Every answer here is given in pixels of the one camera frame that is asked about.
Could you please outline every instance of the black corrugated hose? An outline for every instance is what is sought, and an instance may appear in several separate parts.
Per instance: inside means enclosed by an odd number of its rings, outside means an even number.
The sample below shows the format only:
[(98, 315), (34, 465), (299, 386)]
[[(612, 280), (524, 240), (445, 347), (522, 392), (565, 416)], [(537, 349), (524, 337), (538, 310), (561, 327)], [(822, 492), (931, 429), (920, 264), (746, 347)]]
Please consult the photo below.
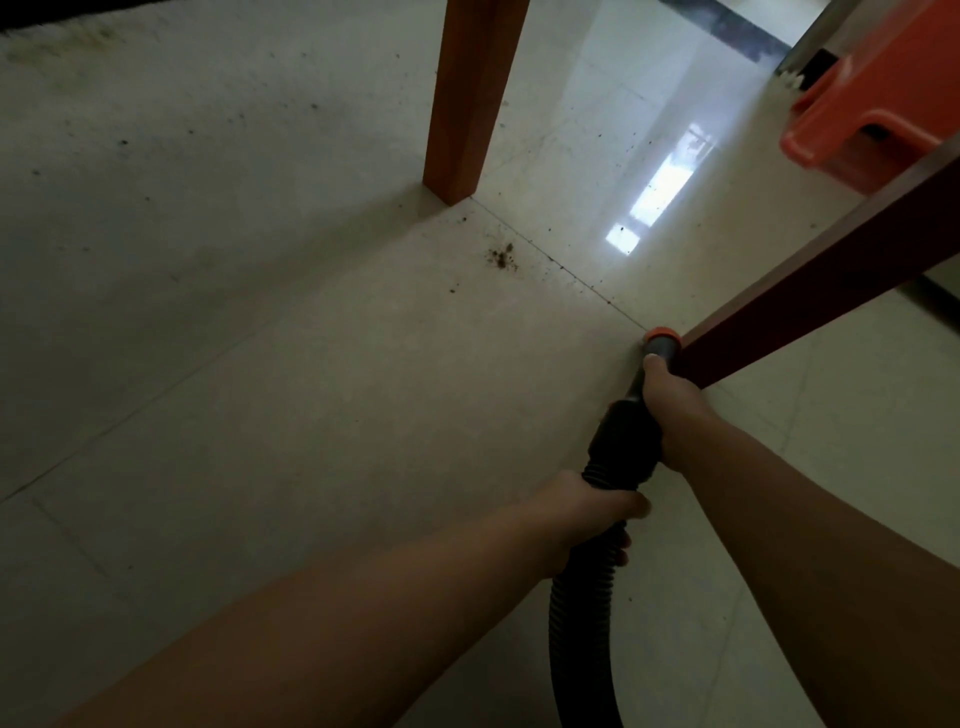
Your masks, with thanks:
[[(655, 328), (644, 338), (644, 355), (669, 366), (680, 337)], [(583, 479), (594, 488), (635, 491), (660, 460), (660, 428), (643, 403), (643, 369), (627, 396), (614, 402), (589, 447)], [(613, 571), (625, 523), (570, 551), (550, 593), (550, 672), (564, 728), (622, 728), (610, 667), (610, 607)]]

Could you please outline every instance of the tiled floor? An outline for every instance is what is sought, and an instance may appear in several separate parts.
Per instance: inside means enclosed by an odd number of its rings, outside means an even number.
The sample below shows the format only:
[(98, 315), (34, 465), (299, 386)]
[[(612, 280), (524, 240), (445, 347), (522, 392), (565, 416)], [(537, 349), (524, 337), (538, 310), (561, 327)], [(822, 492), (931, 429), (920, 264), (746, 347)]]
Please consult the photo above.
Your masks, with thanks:
[[(790, 93), (663, 4), (535, 0), (480, 189), (444, 209), (419, 186), (443, 2), (332, 6), (0, 41), (2, 725), (311, 553), (576, 467), (644, 328), (689, 328), (857, 204), (778, 151)], [(710, 396), (960, 563), (960, 339), (900, 294)], [(817, 725), (684, 484), (647, 490), (615, 594), (626, 724)], [(555, 725), (546, 595), (403, 724)]]

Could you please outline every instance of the hand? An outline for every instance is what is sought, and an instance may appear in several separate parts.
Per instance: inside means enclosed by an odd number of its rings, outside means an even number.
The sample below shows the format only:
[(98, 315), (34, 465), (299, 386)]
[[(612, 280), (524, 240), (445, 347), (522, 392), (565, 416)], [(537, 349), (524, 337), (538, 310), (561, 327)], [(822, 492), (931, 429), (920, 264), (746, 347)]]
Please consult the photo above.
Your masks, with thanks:
[[(558, 541), (560, 553), (551, 563), (551, 574), (564, 570), (573, 546), (599, 536), (618, 521), (645, 518), (651, 508), (643, 494), (591, 488), (572, 471), (560, 471), (546, 480), (526, 507)], [(623, 535), (616, 560), (621, 567), (627, 564), (624, 549), (630, 546), (630, 536)]]
[(663, 431), (663, 464), (680, 471), (684, 435), (691, 424), (718, 420), (719, 416), (696, 384), (674, 376), (666, 362), (654, 353), (643, 357), (643, 401)]

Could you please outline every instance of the forearm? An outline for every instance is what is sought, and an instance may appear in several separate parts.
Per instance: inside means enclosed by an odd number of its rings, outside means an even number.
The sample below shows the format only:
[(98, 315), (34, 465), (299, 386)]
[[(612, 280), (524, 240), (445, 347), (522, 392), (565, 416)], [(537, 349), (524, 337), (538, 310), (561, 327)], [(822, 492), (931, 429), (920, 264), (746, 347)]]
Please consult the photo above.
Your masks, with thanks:
[(824, 721), (952, 724), (960, 571), (731, 425), (696, 419), (681, 440), (684, 476)]
[(523, 506), (242, 600), (70, 716), (74, 726), (381, 726), (555, 566)]

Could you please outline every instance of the wooden table frame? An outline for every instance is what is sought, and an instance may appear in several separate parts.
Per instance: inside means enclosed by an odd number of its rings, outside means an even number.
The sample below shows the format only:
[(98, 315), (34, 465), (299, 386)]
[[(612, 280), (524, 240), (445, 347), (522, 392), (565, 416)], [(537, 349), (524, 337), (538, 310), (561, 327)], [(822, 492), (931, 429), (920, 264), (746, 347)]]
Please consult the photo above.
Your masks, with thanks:
[[(448, 205), (480, 181), (528, 5), (447, 0), (423, 183)], [(960, 134), (694, 327), (678, 373), (710, 386), (957, 255), (954, 204)]]

